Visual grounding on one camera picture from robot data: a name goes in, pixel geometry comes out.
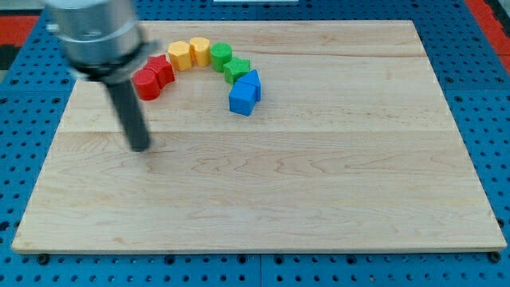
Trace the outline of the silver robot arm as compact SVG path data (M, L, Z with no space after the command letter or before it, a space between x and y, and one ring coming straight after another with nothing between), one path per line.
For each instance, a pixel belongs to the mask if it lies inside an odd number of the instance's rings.
M132 0L44 0L48 31L61 40L73 74L84 81L126 81L159 47L146 37Z

